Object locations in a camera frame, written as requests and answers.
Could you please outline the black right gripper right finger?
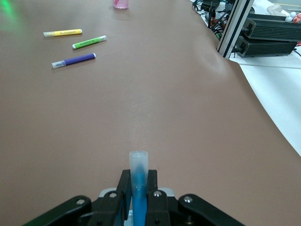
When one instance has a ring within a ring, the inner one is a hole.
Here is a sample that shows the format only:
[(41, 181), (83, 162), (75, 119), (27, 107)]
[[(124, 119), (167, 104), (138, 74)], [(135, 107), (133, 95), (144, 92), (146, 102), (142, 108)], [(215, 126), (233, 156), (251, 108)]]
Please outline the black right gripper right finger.
[(179, 199), (158, 188), (157, 171), (148, 172), (147, 226), (242, 226), (243, 224), (195, 194)]

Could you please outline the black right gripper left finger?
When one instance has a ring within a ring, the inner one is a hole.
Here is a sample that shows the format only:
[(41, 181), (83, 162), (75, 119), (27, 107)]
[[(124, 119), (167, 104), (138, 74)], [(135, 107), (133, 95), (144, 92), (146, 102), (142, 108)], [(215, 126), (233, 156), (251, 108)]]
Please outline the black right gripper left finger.
[(122, 226), (131, 200), (130, 170), (123, 170), (118, 186), (95, 201), (78, 195), (25, 223), (26, 226)]

